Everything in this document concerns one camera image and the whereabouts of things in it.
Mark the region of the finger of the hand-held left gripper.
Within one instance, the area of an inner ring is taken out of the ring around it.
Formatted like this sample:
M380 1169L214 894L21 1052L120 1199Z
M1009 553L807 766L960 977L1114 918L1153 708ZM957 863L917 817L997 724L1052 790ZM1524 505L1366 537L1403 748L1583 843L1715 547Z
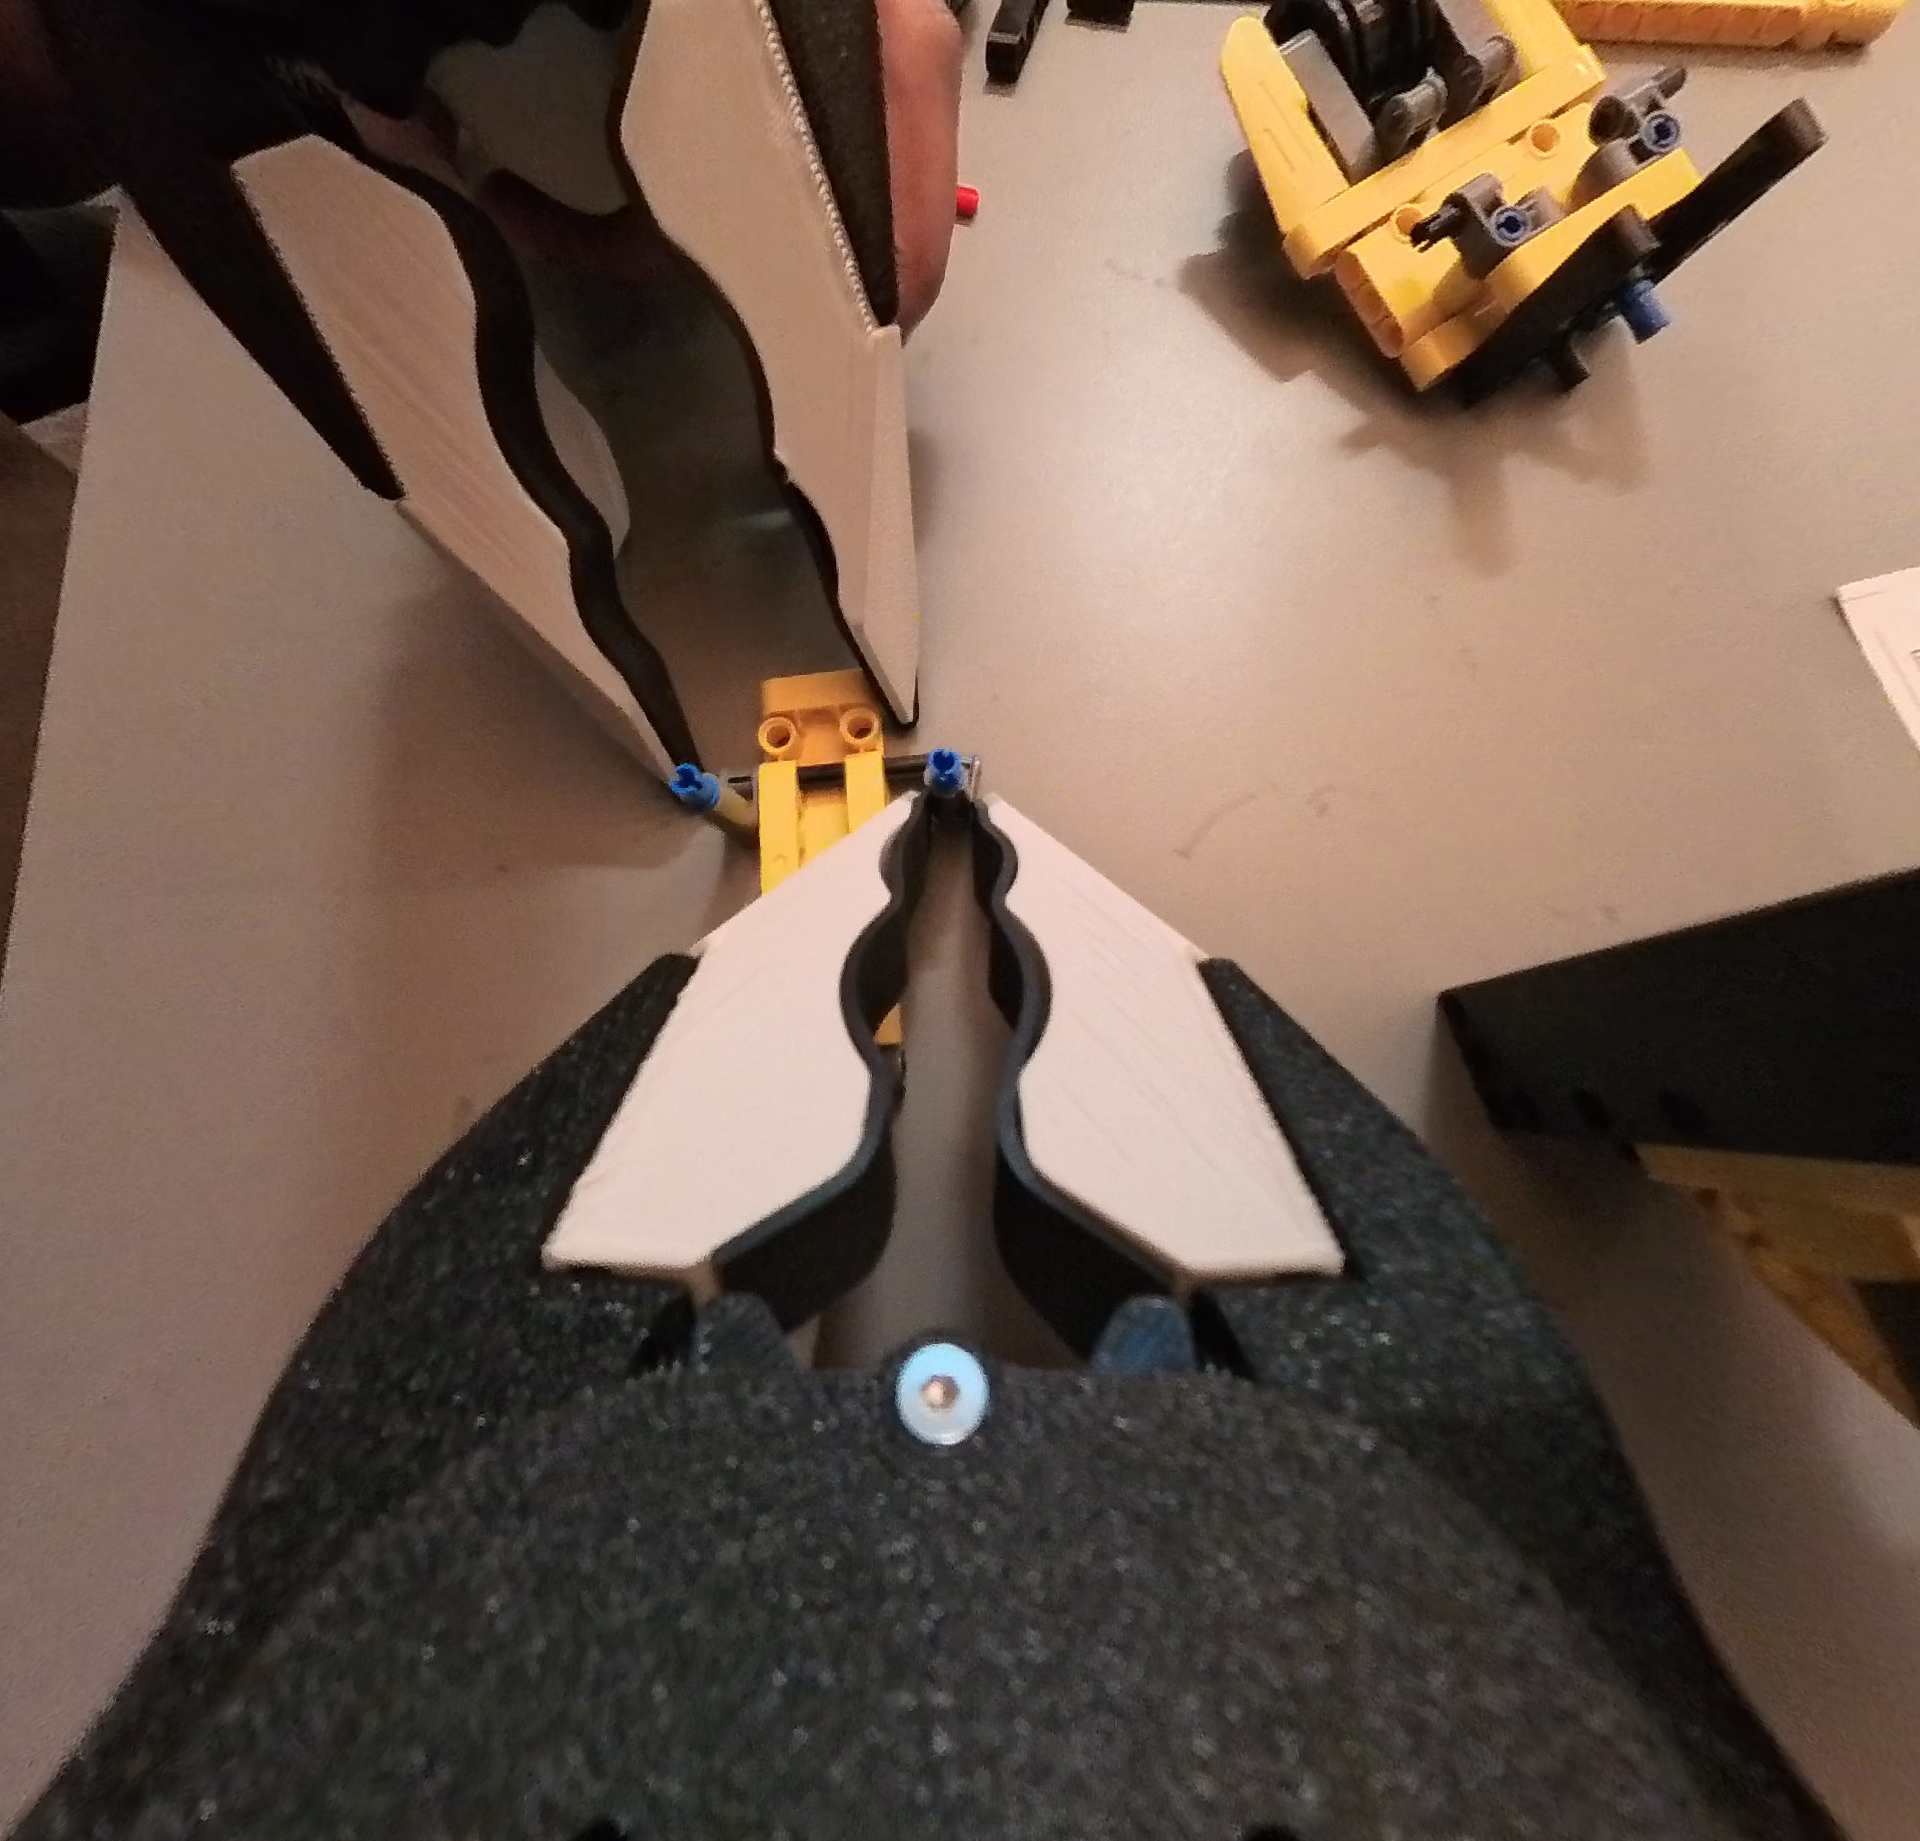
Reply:
M508 241L467 196L318 135L234 166L394 475L400 511L590 714L670 780L699 761L625 607L628 503L591 413L547 364Z
M666 237L728 302L769 449L814 512L889 714L919 714L921 575L903 341L875 319L767 0L649 0L618 148Z

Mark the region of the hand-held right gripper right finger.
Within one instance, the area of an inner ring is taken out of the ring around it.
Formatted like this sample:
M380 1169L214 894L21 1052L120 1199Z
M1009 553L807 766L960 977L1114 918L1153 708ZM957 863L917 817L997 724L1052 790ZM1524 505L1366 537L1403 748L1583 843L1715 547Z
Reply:
M972 817L996 1245L1065 1340L1124 1299L1339 1275L1344 1255L1207 986L1207 956L1004 799Z

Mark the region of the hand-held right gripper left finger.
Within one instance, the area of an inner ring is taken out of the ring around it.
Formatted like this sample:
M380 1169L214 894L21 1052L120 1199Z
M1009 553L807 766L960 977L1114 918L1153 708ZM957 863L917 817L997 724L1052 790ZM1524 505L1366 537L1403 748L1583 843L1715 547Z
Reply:
M931 839L922 795L699 942L680 995L541 1260L750 1294L817 1317L886 1243L899 1060L875 1041L901 1002L905 928Z

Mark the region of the yellow toy frame piece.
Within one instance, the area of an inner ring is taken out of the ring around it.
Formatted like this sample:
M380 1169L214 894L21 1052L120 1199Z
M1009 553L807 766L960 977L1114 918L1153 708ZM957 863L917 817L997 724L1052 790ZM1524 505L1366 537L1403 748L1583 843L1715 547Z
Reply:
M886 1106L899 1066L881 1046L901 968L881 950L910 881L917 801L889 795L881 702L859 670L762 685L754 799L695 766L670 795L720 827L752 829L760 902L690 952L662 956L662 1055L637 1092L699 1092L695 1072L769 1092L869 1094Z

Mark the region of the person's left hand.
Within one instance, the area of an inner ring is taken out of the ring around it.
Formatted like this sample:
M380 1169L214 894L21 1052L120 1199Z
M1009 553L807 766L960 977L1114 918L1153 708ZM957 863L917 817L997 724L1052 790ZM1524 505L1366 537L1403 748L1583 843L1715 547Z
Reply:
M899 256L899 325L912 334L947 276L957 228L961 27L943 0L875 0Z

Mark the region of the black block with yellow beams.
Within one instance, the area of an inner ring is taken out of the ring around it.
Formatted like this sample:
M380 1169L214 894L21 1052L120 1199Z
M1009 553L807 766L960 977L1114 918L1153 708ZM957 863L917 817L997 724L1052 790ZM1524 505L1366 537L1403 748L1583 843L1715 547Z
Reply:
M1493 1126L1693 1194L1895 1413L1917 1395L1917 874L1438 1002Z

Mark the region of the small yellow toy assembly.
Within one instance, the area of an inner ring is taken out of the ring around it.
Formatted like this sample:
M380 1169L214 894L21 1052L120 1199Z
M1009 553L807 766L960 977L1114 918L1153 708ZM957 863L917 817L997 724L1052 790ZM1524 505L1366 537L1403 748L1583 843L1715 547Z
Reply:
M1653 338L1664 282L1825 142L1793 100L1699 171L1686 68L1609 80L1551 0L1275 0L1218 66L1288 265L1466 407L1579 387L1611 321Z

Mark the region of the instruction leaflet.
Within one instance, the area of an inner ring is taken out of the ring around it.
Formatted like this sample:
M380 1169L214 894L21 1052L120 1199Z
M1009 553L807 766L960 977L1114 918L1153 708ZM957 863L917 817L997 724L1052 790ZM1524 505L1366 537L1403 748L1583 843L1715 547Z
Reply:
M1920 742L1917 584L1920 568L1912 566L1836 591L1841 617L1914 744Z

